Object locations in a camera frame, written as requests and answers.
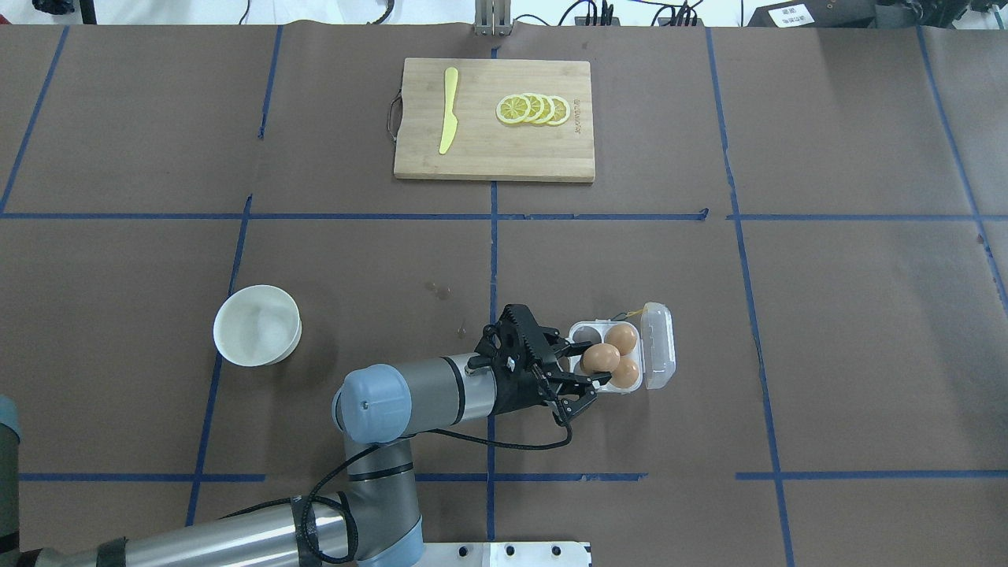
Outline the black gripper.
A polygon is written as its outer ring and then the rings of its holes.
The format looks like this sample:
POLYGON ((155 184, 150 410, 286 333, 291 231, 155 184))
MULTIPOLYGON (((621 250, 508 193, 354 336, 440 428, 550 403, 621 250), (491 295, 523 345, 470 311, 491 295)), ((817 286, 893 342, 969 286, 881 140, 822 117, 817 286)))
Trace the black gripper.
POLYGON ((533 406, 548 406, 555 422, 570 422, 589 408, 600 388, 612 380, 612 373, 608 371, 590 376, 558 371, 562 359, 583 355, 587 341, 572 342, 559 335, 547 335, 547 345, 495 348, 492 354, 496 385, 494 416, 533 406))

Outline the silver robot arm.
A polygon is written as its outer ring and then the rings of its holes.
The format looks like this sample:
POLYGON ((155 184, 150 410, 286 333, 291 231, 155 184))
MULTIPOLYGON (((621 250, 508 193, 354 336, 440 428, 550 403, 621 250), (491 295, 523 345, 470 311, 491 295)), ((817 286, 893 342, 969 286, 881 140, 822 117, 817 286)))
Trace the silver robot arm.
POLYGON ((591 350, 561 340, 485 339, 475 352, 408 364, 374 364, 346 376, 332 400, 346 460, 305 495, 259 503, 146 539, 118 538, 65 555, 20 545, 17 463, 21 433, 2 398, 4 566, 413 566, 424 556, 424 519, 413 471, 415 435, 447 435, 503 449, 504 442, 451 430, 472 417, 542 406, 572 441, 570 424, 608 384, 613 366, 588 374, 559 362, 591 350))

